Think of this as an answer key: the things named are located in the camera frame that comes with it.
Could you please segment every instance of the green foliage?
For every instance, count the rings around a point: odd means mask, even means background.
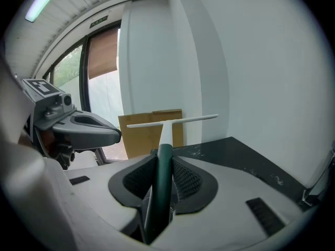
[[[53,84],[60,87],[79,76],[82,45],[67,54],[54,68]]]

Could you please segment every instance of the roller shade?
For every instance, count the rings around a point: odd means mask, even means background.
[[[117,31],[108,30],[90,40],[88,78],[92,79],[117,70]]]

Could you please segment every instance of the exit sign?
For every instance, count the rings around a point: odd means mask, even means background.
[[[101,22],[107,20],[107,18],[108,18],[108,15],[105,16],[105,17],[102,17],[101,19],[96,20],[96,21],[93,22],[93,23],[91,23],[91,25],[90,25],[90,29],[91,29],[92,27],[94,27],[94,26],[100,24]]]

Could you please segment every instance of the brown cardboard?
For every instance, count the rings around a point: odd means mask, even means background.
[[[181,109],[119,116],[120,129],[128,158],[149,154],[152,149],[157,149],[162,132],[161,125],[156,127],[128,128],[128,124],[158,122],[181,119],[182,117]],[[184,146],[183,124],[174,124],[172,130],[173,146]]]

